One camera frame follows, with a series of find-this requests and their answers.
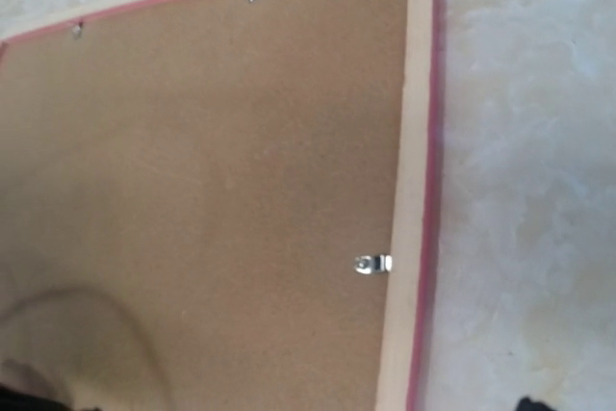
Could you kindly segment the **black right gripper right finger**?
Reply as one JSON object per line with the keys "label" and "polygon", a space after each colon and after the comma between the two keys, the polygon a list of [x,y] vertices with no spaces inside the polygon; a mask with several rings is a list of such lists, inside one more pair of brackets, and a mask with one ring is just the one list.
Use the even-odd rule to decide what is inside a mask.
{"label": "black right gripper right finger", "polygon": [[517,411],[557,411],[557,409],[544,401],[523,397],[517,404]]}

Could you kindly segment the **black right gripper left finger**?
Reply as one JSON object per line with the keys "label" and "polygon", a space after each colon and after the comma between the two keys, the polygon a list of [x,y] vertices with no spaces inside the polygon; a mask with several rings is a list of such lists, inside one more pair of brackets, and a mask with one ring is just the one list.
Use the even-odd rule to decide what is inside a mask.
{"label": "black right gripper left finger", "polygon": [[74,411],[54,388],[21,390],[1,384],[1,411]]}

